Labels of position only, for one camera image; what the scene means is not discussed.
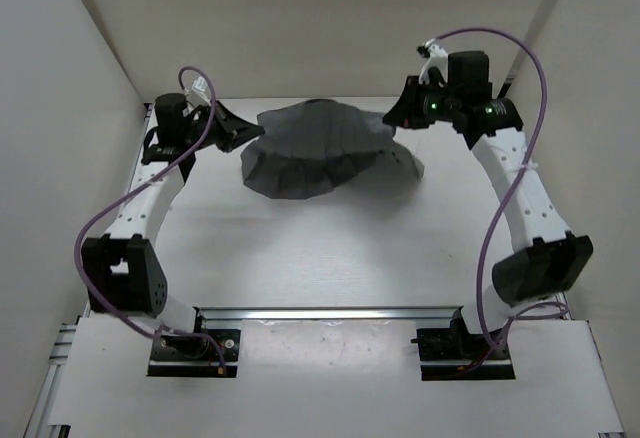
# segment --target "wall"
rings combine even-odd
[[[123,190],[143,107],[80,0],[0,0],[0,436],[22,436],[86,292],[76,231]]]
[[[395,96],[417,74],[418,44],[483,24],[524,36],[541,0],[91,0],[145,100],[197,63],[224,98]],[[515,48],[493,37],[452,39],[487,50],[499,88]]]
[[[595,254],[570,295],[591,323],[623,423],[640,436],[640,0],[560,0],[535,48],[549,111],[536,159],[552,198]],[[534,117],[527,65],[512,97]],[[533,118],[528,125],[532,126]]]

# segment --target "dark gray garment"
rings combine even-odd
[[[333,191],[385,154],[420,179],[422,163],[393,140],[395,129],[382,117],[325,99],[261,113],[265,134],[241,155],[244,184],[269,198],[304,200]]]

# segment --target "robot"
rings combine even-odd
[[[481,303],[465,304],[450,321],[450,339],[460,356],[475,358],[488,346],[487,333],[498,337],[523,309],[569,290],[593,246],[588,236],[575,236],[560,217],[536,165],[523,164],[527,150],[523,122],[509,99],[491,97],[488,56],[482,51],[447,54],[435,40],[418,47],[418,52],[425,59],[421,73],[406,78],[400,98],[383,122],[411,130],[426,129],[438,121],[451,123],[483,166],[498,199],[507,203],[504,214],[514,252],[493,265],[491,284],[482,291]],[[152,179],[200,139],[198,149],[215,145],[229,153],[264,133],[217,100],[206,131],[213,104],[205,90],[204,81],[196,80],[190,91],[156,99],[158,126],[145,138],[134,183]],[[154,134],[157,143],[151,144]],[[82,266],[93,286],[118,310],[166,331],[163,343],[169,342],[185,356],[204,355],[209,345],[196,335],[209,330],[197,308],[168,293],[154,244],[195,162],[195,154],[190,155],[126,202],[104,234],[86,239],[81,251]],[[516,179],[522,181],[511,190],[513,196],[506,196]],[[89,301],[93,312],[108,311],[93,293]],[[478,312],[479,305],[483,313]]]

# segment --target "white backdrop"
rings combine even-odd
[[[589,319],[633,437],[640,436],[639,38],[640,0],[560,0],[535,44],[550,86],[535,156],[551,198],[595,247],[570,301]],[[530,65],[513,98],[523,116],[535,116],[539,85]]]
[[[174,89],[180,66],[210,72],[220,96],[393,96],[421,62],[416,46],[471,24],[524,36],[541,0],[93,0],[143,99]],[[516,50],[484,49],[499,88]]]
[[[22,436],[86,290],[75,233],[127,181],[140,98],[80,0],[0,0],[0,436]]]

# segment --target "white tabletop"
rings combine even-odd
[[[224,100],[255,121],[300,99]],[[392,98],[339,99],[373,111]],[[246,188],[240,151],[200,151],[160,231],[170,292],[202,307],[457,306],[472,300],[480,244],[498,201],[448,124],[398,130],[421,182],[374,167],[333,193],[271,200]],[[511,253],[504,220],[487,260]]]

